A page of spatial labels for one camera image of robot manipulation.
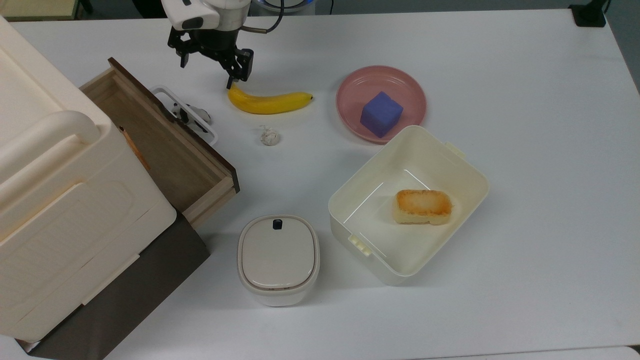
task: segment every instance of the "pink plate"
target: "pink plate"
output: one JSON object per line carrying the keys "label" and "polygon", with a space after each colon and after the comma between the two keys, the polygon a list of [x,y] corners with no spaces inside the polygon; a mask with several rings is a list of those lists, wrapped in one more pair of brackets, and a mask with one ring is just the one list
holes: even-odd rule
{"label": "pink plate", "polygon": [[[362,108],[384,91],[404,108],[400,120],[383,138],[378,138],[360,123]],[[422,88],[407,73],[388,66],[368,66],[352,72],[335,94],[338,114],[345,125],[359,137],[374,143],[387,143],[409,125],[420,125],[427,113],[427,99]]]}

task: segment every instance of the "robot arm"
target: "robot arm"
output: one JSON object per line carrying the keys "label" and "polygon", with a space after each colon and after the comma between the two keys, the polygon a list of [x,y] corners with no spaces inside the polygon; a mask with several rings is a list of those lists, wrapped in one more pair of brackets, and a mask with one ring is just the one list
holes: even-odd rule
{"label": "robot arm", "polygon": [[236,39],[243,28],[251,0],[162,0],[162,5],[172,25],[168,45],[180,56],[181,67],[187,65],[189,54],[201,53],[219,62],[227,71],[227,88],[232,81],[247,81],[251,74],[253,51],[238,49]]}

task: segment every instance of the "white plastic container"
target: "white plastic container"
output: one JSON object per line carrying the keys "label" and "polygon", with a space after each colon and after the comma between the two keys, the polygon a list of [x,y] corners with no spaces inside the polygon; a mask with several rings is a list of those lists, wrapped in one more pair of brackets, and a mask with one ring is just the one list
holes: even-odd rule
{"label": "white plastic container", "polygon": [[[329,200],[331,230],[347,249],[388,285],[416,274],[480,205],[489,183],[453,146],[423,127],[403,129]],[[397,224],[395,194],[440,190],[451,198],[448,223]]]}
{"label": "white plastic container", "polygon": [[240,281],[258,302],[296,304],[311,290],[320,270],[316,232],[300,217],[259,217],[240,235],[237,264]]}

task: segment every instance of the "cable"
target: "cable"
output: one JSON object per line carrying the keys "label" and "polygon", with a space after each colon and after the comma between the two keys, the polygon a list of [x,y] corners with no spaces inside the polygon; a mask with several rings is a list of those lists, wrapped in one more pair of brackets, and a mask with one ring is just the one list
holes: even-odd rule
{"label": "cable", "polygon": [[280,13],[278,14],[278,20],[268,29],[260,29],[260,28],[251,28],[249,26],[241,26],[240,30],[245,30],[250,33],[258,33],[258,34],[268,34],[272,32],[275,28],[278,27],[280,21],[282,21],[282,17],[284,16],[284,0],[280,0]]}

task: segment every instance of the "wooden drawer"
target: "wooden drawer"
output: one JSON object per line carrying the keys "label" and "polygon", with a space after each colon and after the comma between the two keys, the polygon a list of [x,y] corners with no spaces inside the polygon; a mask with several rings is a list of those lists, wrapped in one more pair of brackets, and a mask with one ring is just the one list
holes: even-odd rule
{"label": "wooden drawer", "polygon": [[240,190],[236,170],[117,61],[109,64],[80,90],[126,130],[158,188],[197,227]]}

